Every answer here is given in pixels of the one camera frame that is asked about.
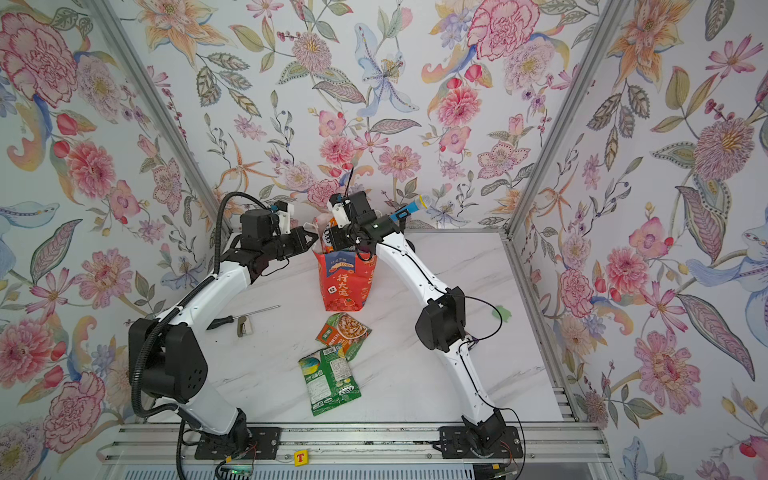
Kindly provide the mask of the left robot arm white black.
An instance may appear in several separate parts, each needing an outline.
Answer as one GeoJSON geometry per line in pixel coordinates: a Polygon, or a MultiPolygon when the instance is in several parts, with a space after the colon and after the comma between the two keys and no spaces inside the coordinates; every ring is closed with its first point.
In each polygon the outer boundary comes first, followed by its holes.
{"type": "Polygon", "coordinates": [[[255,206],[241,215],[240,233],[224,246],[225,208],[239,195],[231,192],[219,204],[211,272],[158,318],[134,322],[128,345],[131,406],[138,417],[174,412],[193,429],[233,442],[248,437],[246,416],[209,383],[197,336],[227,303],[262,277],[271,262],[309,251],[318,238],[291,225],[291,204],[277,201],[267,206],[245,194],[255,206]]]}

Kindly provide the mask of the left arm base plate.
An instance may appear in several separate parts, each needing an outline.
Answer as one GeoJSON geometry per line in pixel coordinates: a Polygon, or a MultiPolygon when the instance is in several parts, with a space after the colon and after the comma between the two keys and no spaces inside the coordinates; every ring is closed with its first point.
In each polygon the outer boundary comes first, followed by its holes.
{"type": "Polygon", "coordinates": [[[228,435],[203,433],[194,453],[195,460],[275,460],[282,429],[279,427],[248,427],[228,435]]]}

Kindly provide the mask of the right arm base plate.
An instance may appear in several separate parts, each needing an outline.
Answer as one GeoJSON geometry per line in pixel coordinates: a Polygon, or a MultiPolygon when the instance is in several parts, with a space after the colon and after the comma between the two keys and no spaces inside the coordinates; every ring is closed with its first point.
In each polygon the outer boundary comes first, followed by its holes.
{"type": "Polygon", "coordinates": [[[463,426],[442,426],[438,440],[432,443],[443,459],[483,460],[522,459],[523,443],[515,427],[507,427],[500,435],[485,438],[463,426]]]}

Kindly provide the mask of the orange green nut snack packet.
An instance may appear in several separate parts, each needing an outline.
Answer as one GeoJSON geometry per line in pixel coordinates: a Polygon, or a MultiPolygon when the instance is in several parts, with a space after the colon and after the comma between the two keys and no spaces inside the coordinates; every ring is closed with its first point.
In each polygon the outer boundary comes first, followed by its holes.
{"type": "Polygon", "coordinates": [[[346,312],[331,315],[316,340],[326,346],[341,346],[347,360],[353,360],[372,330],[346,312]]]}

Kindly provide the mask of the red paper bag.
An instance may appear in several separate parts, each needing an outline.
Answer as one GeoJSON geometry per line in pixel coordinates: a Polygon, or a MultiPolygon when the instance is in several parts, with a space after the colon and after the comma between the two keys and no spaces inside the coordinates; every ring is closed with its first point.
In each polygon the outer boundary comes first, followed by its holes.
{"type": "Polygon", "coordinates": [[[360,311],[372,287],[377,257],[367,248],[333,247],[332,227],[336,227],[334,219],[325,225],[319,249],[313,250],[322,300],[329,312],[360,311]]]}

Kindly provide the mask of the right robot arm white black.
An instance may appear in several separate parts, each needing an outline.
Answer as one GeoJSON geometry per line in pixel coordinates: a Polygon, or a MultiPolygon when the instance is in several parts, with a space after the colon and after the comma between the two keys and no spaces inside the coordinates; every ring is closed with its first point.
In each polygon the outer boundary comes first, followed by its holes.
{"type": "Polygon", "coordinates": [[[474,297],[460,287],[450,287],[432,273],[416,255],[403,228],[406,218],[431,206],[424,196],[379,215],[367,195],[333,194],[327,206],[335,223],[327,230],[334,250],[360,249],[388,265],[419,300],[422,310],[415,333],[428,350],[441,359],[457,394],[462,425],[439,429],[443,457],[479,459],[508,455],[511,462],[526,458],[521,423],[510,426],[503,407],[491,403],[471,359],[471,348],[490,337],[474,337],[466,331],[466,302],[474,297]]]}

